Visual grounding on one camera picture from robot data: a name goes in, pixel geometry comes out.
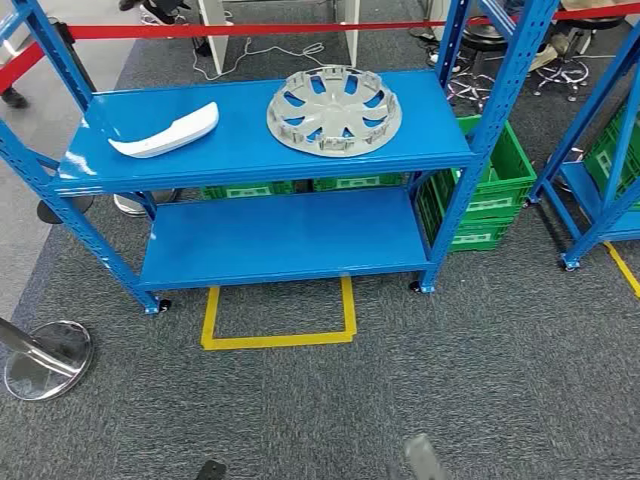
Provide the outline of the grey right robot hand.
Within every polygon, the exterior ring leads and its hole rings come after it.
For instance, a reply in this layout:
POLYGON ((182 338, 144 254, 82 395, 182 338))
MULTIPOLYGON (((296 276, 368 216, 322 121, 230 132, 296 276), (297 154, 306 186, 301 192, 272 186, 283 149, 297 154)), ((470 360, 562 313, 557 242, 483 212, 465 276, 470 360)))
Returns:
POLYGON ((405 443, 405 455, 416 479, 446 480, 448 478, 428 437, 418 434, 405 443))

